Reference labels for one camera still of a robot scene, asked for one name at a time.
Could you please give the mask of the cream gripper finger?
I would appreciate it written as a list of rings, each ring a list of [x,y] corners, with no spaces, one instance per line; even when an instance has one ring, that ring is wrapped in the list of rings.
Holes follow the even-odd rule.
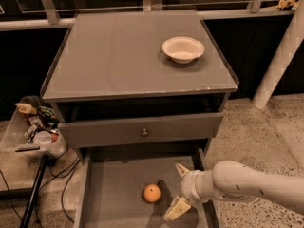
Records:
[[[190,202],[185,197],[175,196],[170,207],[165,212],[163,218],[166,221],[173,221],[191,209]]]
[[[181,165],[180,163],[176,163],[175,167],[181,178],[185,177],[190,172],[189,169],[187,169],[185,166]]]

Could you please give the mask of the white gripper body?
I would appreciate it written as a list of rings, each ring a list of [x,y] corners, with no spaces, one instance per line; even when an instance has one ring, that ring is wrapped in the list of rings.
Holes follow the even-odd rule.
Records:
[[[202,204],[202,199],[196,187],[196,179],[200,176],[200,171],[188,171],[181,178],[180,190],[185,199],[192,205]]]

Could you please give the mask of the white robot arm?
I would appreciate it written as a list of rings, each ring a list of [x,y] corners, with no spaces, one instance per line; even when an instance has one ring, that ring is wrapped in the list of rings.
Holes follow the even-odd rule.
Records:
[[[304,214],[304,179],[256,171],[236,161],[220,161],[210,170],[176,164],[181,196],[175,196],[164,219],[172,221],[209,200],[249,201],[261,198]]]

